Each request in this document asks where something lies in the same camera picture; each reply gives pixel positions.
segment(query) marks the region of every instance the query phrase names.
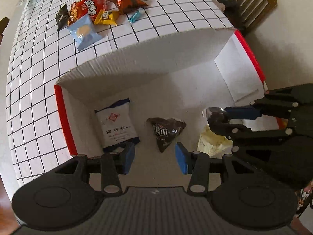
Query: yellow snack package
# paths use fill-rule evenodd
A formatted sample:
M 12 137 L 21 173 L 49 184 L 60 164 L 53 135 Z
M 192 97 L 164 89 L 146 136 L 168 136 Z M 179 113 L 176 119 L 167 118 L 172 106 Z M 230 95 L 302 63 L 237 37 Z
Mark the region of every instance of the yellow snack package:
M 102 25 L 116 25 L 116 20 L 120 16 L 119 11 L 104 11 L 101 10 L 94 20 L 94 24 L 102 24 Z

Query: table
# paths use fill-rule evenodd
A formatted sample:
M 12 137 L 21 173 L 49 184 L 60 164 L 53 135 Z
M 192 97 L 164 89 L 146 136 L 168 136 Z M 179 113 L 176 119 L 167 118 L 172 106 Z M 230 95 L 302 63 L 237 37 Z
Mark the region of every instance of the table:
M 133 26 L 96 26 L 104 38 L 78 52 L 55 14 L 79 0 L 27 0 L 16 31 L 7 76 L 6 117 L 10 152 L 20 186 L 71 158 L 54 96 L 55 82 L 94 57 L 137 42 L 199 28 L 232 27 L 211 0 L 143 0 L 146 13 Z M 113 3 L 109 9 L 116 9 Z

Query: red snack bag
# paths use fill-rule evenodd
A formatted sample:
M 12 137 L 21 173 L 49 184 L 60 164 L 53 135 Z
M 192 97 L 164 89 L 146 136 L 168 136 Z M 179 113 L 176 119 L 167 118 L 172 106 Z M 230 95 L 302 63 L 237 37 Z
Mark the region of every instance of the red snack bag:
M 106 11 L 107 7 L 108 2 L 106 0 L 81 0 L 74 2 L 69 13 L 68 25 L 73 24 L 86 14 L 94 22 L 100 10 Z
M 148 6 L 145 2 L 141 0 L 108 0 L 108 1 L 113 2 L 119 9 L 121 14 L 136 11 L 143 6 Z

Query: cardboard box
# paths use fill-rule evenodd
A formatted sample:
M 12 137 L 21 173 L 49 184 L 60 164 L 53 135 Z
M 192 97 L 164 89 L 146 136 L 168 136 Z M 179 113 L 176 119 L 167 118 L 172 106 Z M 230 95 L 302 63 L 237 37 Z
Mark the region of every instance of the cardboard box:
M 162 186 L 173 186 L 188 181 L 176 164 L 175 142 L 181 141 L 189 151 L 197 149 L 206 124 L 202 110 L 248 105 L 264 96 L 264 80 L 239 31 L 199 29 L 158 37 L 85 62 L 56 82 L 55 93 L 70 154 L 88 157 L 103 153 L 94 110 L 129 98 L 130 118 L 141 142 L 127 176 L 141 170 L 145 175 L 132 185 L 157 186 L 162 181 Z M 146 122 L 152 117 L 179 118 L 187 124 L 162 154 Z M 270 127 L 275 124 L 270 120 Z M 166 177 L 169 170 L 176 174 Z

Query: tablecloth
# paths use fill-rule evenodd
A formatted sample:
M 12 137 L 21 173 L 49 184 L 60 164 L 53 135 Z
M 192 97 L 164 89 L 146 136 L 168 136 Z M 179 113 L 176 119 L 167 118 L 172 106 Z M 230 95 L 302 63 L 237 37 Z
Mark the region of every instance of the tablecloth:
M 70 8 L 74 1 L 79 0 L 27 0 L 18 24 L 7 76 L 6 117 L 20 186 L 71 158 L 54 96 L 60 76 L 89 59 L 158 36 L 232 27 L 211 0 L 143 0 L 148 7 L 133 26 L 126 23 L 132 13 L 121 16 L 118 26 L 96 26 L 104 38 L 78 52 L 69 31 L 57 31 L 55 21 L 60 7 L 67 3 Z

